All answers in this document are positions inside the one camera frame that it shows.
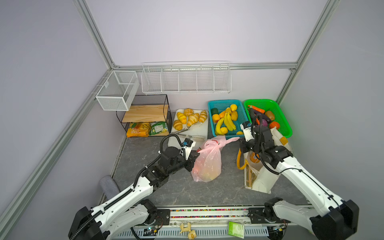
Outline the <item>orange soda can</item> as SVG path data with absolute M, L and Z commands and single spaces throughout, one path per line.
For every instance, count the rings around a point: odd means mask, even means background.
M 260 160 L 258 159 L 257 155 L 255 153 L 251 153 L 250 155 L 250 160 L 253 162 L 253 163 L 259 163 Z

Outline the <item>white canvas tote bag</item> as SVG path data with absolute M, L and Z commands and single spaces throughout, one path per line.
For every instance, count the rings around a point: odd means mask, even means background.
M 275 145 L 284 146 L 293 153 L 292 147 L 286 137 L 284 137 L 276 128 L 270 129 L 273 135 Z M 237 156 L 237 168 L 244 170 L 245 188 L 261 193 L 271 194 L 271 189 L 275 185 L 279 176 L 269 172 L 260 161 L 253 163 L 250 155 L 253 152 L 242 153 L 239 149 Z M 244 157 L 244 164 L 241 166 L 241 157 Z

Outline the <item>pink plastic grocery bag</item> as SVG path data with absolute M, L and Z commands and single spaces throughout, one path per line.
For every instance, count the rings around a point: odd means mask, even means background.
M 207 183 L 216 179 L 222 172 L 221 150 L 239 139 L 235 137 L 227 140 L 225 136 L 217 136 L 205 141 L 191 171 L 193 180 Z

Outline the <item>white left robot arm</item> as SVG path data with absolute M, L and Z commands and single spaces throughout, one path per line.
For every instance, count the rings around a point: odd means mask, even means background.
M 156 222 L 158 209 L 147 197 L 166 184 L 170 175 L 181 169 L 192 171 L 196 161 L 191 156 L 196 142 L 189 138 L 181 141 L 176 134 L 166 136 L 167 139 L 172 137 L 177 139 L 179 147 L 164 149 L 164 144 L 160 143 L 159 155 L 139 171 L 133 184 L 99 206 L 80 209 L 68 238 L 112 240 L 137 225 Z

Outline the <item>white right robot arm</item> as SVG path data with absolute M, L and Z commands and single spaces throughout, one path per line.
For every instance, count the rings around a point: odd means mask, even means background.
M 358 230 L 360 209 L 352 200 L 345 201 L 313 177 L 284 146 L 275 145 L 271 130 L 257 125 L 262 116 L 241 124 L 244 138 L 240 150 L 255 153 L 262 164 L 257 180 L 270 183 L 271 177 L 285 176 L 312 204 L 312 208 L 293 205 L 281 198 L 264 204 L 264 210 L 249 211 L 249 217 L 264 218 L 269 223 L 285 220 L 311 231 L 319 240 L 346 240 Z

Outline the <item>orange bell pepper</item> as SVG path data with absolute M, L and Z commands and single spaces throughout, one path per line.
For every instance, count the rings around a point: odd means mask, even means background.
M 270 128 L 270 129 L 276 128 L 277 130 L 279 130 L 280 127 L 281 127 L 280 124 L 279 124 L 278 122 L 276 122 L 276 121 L 273 121 L 273 122 L 271 122 L 271 123 L 269 124 L 269 128 Z

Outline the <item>green plastic basket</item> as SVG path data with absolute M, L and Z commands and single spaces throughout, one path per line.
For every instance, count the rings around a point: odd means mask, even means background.
M 290 138 L 293 135 L 291 126 L 289 125 L 283 111 L 280 106 L 273 100 L 269 99 L 250 99 L 244 101 L 244 108 L 248 117 L 248 120 L 251 122 L 252 119 L 249 114 L 249 106 L 252 105 L 259 109 L 265 111 L 271 111 L 275 115 L 275 121 L 280 124 L 279 132 L 286 138 Z

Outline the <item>long dark eggplant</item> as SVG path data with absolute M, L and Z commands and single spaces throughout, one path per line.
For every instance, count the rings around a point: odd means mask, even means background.
M 255 115 L 261 115 L 262 118 L 263 118 L 264 120 L 266 120 L 266 122 L 267 122 L 268 124 L 271 123 L 271 119 L 270 119 L 267 115 L 265 115 L 265 114 L 263 114 L 263 113 L 261 113 L 261 112 L 259 112 L 259 111 L 257 111 L 257 110 L 253 110 L 253 112 L 254 112 Z

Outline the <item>brown potato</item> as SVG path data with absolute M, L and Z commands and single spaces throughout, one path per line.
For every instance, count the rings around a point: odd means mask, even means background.
M 272 111 L 266 111 L 265 115 L 271 120 L 274 121 L 276 119 L 274 113 Z

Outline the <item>orange carrot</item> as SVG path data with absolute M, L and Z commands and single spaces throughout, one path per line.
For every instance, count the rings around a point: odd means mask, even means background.
M 255 107 L 255 106 L 252 106 L 252 105 L 248 105 L 248 107 L 249 107 L 250 109 L 252 109 L 254 112 L 258 112 L 258 113 L 261 113 L 261 114 L 264 114 L 264 113 L 266 112 L 265 110 L 260 109 L 260 108 Z

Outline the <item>green snack packet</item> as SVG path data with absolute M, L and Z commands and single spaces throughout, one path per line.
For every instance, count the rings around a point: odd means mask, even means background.
M 152 136 L 167 136 L 169 134 L 168 125 L 166 122 L 153 122 L 149 135 Z

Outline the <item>white bread tray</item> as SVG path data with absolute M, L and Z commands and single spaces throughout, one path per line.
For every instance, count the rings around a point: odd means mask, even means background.
M 177 113 L 179 113 L 179 112 L 184 113 L 184 110 L 185 109 L 178 109 L 176 111 L 173 123 L 171 124 L 171 127 L 172 127 L 171 132 L 170 132 L 171 134 L 176 133 L 178 131 L 173 127 L 173 124 L 176 120 L 179 120 L 177 117 Z M 200 113 L 203 110 L 193 110 L 193 111 L 194 111 L 194 114 L 200 115 Z M 193 151 L 197 151 L 204 144 L 204 142 L 208 139 L 209 120 L 210 119 L 207 118 L 204 121 L 204 123 L 199 122 L 200 123 L 199 126 L 193 127 L 191 129 L 189 129 L 188 131 L 185 131 L 185 132 L 178 134 L 181 142 L 184 142 L 186 137 L 192 139 L 193 141 L 196 142 L 195 146 L 193 147 Z M 179 145 L 178 141 L 176 140 L 176 138 L 173 138 L 173 137 L 168 139 L 168 147 L 176 147 L 178 149 L 181 149 L 181 146 Z

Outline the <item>loose yellow banana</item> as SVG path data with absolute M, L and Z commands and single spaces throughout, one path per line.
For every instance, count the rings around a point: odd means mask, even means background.
M 215 134 L 217 136 L 230 136 L 236 134 L 237 127 L 232 114 L 225 112 L 224 116 L 216 123 Z

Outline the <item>striped croissant bread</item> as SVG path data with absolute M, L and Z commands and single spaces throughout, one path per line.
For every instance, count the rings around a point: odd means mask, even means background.
M 183 125 L 186 125 L 187 124 L 187 116 L 182 113 L 182 112 L 177 112 L 177 118 L 178 120 L 183 124 Z
M 193 124 L 199 122 L 199 114 L 191 114 L 188 116 L 187 127 L 191 127 Z
M 208 118 L 208 113 L 206 110 L 203 110 L 201 113 L 200 113 L 200 116 L 199 116 L 199 122 L 200 123 L 204 123 Z

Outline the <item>teal plastic basket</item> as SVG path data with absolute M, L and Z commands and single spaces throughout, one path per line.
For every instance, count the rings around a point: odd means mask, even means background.
M 238 109 L 237 109 L 237 112 L 239 115 L 238 120 L 234 122 L 237 129 L 235 131 L 229 131 L 228 134 L 225 135 L 226 139 L 230 139 L 230 138 L 234 138 L 234 137 L 240 137 L 240 138 L 244 137 L 244 135 L 237 135 L 237 132 L 239 132 L 241 130 L 240 129 L 241 124 L 248 121 L 248 117 L 247 117 L 246 111 L 243 107 L 243 103 L 239 100 L 216 100 L 216 101 L 208 102 L 209 113 L 211 116 L 212 116 L 211 110 L 213 108 L 217 108 L 219 113 L 221 113 L 222 111 L 229 108 L 230 105 L 232 105 L 232 104 L 235 104 L 238 107 Z

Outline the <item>yellow lemon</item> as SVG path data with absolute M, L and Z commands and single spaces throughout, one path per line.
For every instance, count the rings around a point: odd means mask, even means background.
M 231 109 L 232 112 L 234 112 L 234 111 L 236 111 L 238 109 L 238 106 L 236 104 L 232 104 L 230 106 L 230 109 Z

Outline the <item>orange snack packet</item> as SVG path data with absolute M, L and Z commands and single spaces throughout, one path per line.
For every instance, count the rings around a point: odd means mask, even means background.
M 130 123 L 127 130 L 127 137 L 148 137 L 150 134 L 150 123 Z

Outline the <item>round bread roll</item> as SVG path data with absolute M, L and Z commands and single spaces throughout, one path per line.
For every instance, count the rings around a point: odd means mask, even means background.
M 193 115 L 194 114 L 194 110 L 192 110 L 192 109 L 185 109 L 184 110 L 184 115 L 185 116 L 189 116 L 189 115 Z

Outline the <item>dark green avocado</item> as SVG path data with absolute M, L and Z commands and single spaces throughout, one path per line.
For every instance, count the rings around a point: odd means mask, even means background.
M 212 108 L 211 109 L 211 115 L 218 115 L 219 114 L 219 111 L 217 108 Z

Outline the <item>white mesh box basket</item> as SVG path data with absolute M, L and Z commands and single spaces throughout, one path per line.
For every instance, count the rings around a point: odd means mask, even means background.
M 128 111 L 140 86 L 136 71 L 111 71 L 96 99 L 104 111 Z

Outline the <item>green card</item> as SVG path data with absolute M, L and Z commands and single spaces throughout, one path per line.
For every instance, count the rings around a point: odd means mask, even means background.
M 244 239 L 245 237 L 245 226 L 243 224 L 229 222 L 228 235 Z

